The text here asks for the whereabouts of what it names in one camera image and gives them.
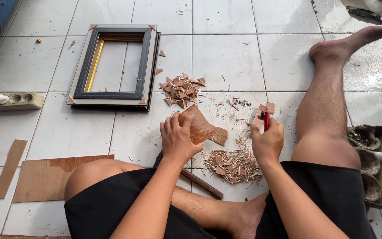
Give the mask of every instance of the hand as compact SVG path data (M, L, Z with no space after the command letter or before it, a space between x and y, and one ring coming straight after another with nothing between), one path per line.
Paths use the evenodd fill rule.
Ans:
M194 115L185 118L183 126L179 126L179 112L168 117L166 122L160 122L162 134L163 160L177 162L183 167L188 160L203 150L203 143L193 144L190 138L190 127Z
M260 169L275 164L284 146L284 126L269 116L269 129L260 133L255 124L250 125L253 154Z

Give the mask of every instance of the gold inner frame trim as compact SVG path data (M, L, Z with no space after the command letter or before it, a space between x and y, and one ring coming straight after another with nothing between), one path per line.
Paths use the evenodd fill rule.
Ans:
M100 59L101 51L103 50L104 41L136 41L142 42L144 34L99 34L97 44L95 45L92 56L91 66L88 71L87 81L85 83L84 92L91 91L91 85L94 80L95 71L97 70L98 60Z

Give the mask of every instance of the hairy leg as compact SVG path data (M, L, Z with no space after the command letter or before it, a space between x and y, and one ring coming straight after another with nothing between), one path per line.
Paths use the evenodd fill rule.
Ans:
M110 159L83 164L67 181L65 201L108 177L138 169L142 167ZM186 212L205 229L227 231L236 239L253 239L265 208L266 196L267 193L264 193L248 202L225 202L176 187L172 205Z
M292 161L360 169L357 152L347 140L343 67L362 46L382 38L381 26L369 26L351 36L312 46L315 77L297 111L297 139Z

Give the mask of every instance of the foot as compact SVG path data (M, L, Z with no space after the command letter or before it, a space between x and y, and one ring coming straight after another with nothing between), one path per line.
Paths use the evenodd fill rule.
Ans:
M242 204L242 208L233 215L233 222L227 231L234 239L254 239L256 229L265 209L265 198L269 191Z
M381 38L382 26L369 26L340 40L318 42L310 48L309 56L317 64L326 61L344 65L359 48Z

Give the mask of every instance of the electrical outlet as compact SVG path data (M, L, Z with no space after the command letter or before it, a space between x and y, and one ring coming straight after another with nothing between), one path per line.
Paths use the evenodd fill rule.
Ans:
M10 99L0 104L0 111L37 110L42 108L44 97L36 92L5 94Z

